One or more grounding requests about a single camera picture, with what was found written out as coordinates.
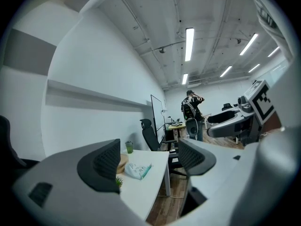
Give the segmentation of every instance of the person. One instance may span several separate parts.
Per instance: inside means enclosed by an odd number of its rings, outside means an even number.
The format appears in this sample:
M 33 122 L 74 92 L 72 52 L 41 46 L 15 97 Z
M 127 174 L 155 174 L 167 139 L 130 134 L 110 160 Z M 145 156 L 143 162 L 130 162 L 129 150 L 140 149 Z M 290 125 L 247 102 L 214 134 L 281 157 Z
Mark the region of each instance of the person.
M 202 115 L 201 111 L 198 108 L 198 105 L 201 104 L 205 99 L 201 96 L 195 94 L 192 90 L 188 90 L 186 92 L 187 97 L 182 101 L 181 111 L 183 112 L 183 104 L 190 101 L 190 104 L 196 110 L 195 119 L 198 124 L 198 141 L 203 141 L 203 123 L 202 123 Z

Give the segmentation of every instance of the cable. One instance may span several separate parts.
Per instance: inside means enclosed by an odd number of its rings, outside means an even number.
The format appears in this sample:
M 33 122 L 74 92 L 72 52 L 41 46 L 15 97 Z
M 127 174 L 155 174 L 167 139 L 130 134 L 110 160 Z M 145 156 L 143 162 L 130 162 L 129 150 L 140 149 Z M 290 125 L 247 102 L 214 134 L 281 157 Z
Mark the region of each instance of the cable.
M 171 196 L 157 196 L 157 197 L 166 197 L 166 198 L 184 198 L 184 197 L 171 197 Z

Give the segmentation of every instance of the chair headrest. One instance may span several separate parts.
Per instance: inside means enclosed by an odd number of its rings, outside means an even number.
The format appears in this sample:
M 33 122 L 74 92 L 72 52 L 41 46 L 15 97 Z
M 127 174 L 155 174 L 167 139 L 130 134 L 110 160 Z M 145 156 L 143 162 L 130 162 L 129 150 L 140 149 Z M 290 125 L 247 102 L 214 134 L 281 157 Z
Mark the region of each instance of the chair headrest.
M 147 129 L 151 127 L 151 121 L 149 119 L 142 119 L 141 121 L 141 127 L 142 129 Z

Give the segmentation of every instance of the backpack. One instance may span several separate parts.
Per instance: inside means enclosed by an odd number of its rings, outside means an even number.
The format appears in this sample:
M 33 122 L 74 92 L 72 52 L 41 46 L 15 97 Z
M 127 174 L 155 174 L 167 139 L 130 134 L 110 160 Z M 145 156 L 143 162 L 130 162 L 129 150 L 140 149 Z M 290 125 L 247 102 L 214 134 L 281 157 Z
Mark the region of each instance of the backpack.
M 193 106 L 190 104 L 190 101 L 191 97 L 189 97 L 188 101 L 183 101 L 183 113 L 184 119 L 186 121 L 194 119 L 197 113 Z

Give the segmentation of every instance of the fluorescent ceiling light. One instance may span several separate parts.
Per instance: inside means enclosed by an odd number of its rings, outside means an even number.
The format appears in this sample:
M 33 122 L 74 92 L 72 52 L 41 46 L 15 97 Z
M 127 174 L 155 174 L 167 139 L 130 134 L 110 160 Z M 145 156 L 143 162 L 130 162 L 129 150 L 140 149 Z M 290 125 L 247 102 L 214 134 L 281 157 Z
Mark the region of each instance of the fluorescent ceiling light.
M 186 29 L 186 55 L 185 61 L 191 60 L 192 46 L 193 46 L 194 28 Z
M 268 57 L 271 57 L 279 48 L 280 47 L 275 48 L 275 50 L 273 52 L 271 52 Z
M 245 46 L 244 50 L 241 51 L 241 53 L 239 55 L 243 55 L 246 50 L 251 46 L 251 44 L 255 41 L 255 39 L 258 37 L 258 34 L 254 33 L 251 40 L 248 42 L 248 44 Z
M 258 66 L 260 66 L 260 64 L 256 65 L 252 70 L 249 71 L 249 73 L 256 69 Z
M 224 75 L 226 74 L 226 72 L 228 72 L 231 68 L 232 68 L 232 66 L 229 66 L 229 67 L 225 70 L 225 72 L 222 73 L 222 75 L 221 75 L 220 77 L 224 76 Z
M 188 74 L 185 73 L 185 74 L 183 75 L 183 82 L 182 82 L 182 85 L 186 84 L 187 78 L 188 78 Z

